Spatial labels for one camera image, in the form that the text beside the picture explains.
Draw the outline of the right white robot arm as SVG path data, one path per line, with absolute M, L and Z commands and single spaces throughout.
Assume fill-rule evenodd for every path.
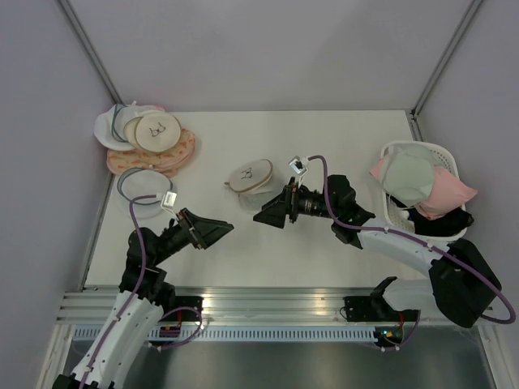
M 426 240 L 386 224 L 357 204 L 355 190 L 343 175 L 328 176 L 321 192 L 291 179 L 253 220 L 282 229 L 299 216 L 330 219 L 340 242 L 383 254 L 422 274 L 416 283 L 390 276 L 372 291 L 370 309 L 380 320 L 398 311 L 424 310 L 431 303 L 452 323 L 470 328 L 479 319 L 489 318 L 485 312 L 495 299 L 509 303 L 474 243 L 464 238 Z

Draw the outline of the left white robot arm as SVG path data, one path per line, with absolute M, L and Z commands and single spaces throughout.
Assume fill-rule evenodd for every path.
M 234 230 L 231 223 L 195 215 L 186 208 L 161 234 L 135 226 L 128 238 L 125 271 L 108 318 L 90 349 L 55 388 L 121 388 L 149 332 L 170 320 L 177 305 L 175 287 L 158 266 L 188 246 L 206 250 Z

